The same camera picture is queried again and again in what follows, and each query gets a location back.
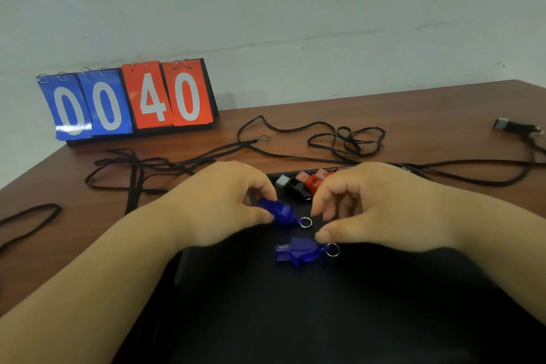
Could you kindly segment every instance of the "blue number card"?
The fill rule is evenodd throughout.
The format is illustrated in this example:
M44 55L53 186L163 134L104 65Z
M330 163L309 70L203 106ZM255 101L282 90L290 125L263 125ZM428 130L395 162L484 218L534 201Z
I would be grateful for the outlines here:
M38 85L53 115L58 140L92 136L91 116L76 75L39 76Z
M93 122L93 135L133 132L129 105L116 70L78 73Z

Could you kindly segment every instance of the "white wall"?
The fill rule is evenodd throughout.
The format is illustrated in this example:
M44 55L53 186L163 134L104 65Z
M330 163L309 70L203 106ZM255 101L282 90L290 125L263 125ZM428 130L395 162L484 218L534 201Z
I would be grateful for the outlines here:
M0 0L0 187L62 145L35 75L182 57L221 109L546 85L546 0Z

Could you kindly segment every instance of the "blue plastic whistle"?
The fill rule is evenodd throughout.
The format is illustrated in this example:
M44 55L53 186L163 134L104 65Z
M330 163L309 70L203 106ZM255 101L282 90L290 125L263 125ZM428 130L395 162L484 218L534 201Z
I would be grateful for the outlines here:
M337 250L329 250L329 247L335 247ZM337 244L317 243L306 237L293 237L289 244L277 245L275 251L278 262L290 261L294 266L314 261L323 253L329 257L336 257L340 254L340 248Z
M294 213L294 209L292 209L289 204L283 203L280 200L272 201L262 197L260 202L258 202L258 207L261 207L262 209L265 209L271 213L275 217L274 222L279 225L293 226L299 224L304 229L311 227L312 221L310 218L297 217ZM304 225L302 223L302 220L304 219L307 220L306 223L309 223L309 225Z

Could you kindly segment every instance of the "fingernail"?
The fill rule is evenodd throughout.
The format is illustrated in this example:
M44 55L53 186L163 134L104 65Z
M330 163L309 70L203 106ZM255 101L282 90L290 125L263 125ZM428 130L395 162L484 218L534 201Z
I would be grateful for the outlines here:
M315 240L318 243L331 243L332 237L330 236L330 232L328 230L319 230L317 233L315 233Z

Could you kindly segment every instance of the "red number card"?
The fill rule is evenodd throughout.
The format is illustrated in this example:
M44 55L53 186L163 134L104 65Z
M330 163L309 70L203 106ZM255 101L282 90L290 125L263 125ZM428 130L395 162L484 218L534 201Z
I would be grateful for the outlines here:
M161 77L160 62L122 65L123 78L136 126L160 127L173 124L173 114Z
M174 125L211 123L212 111L201 62L163 62L161 67L167 82Z

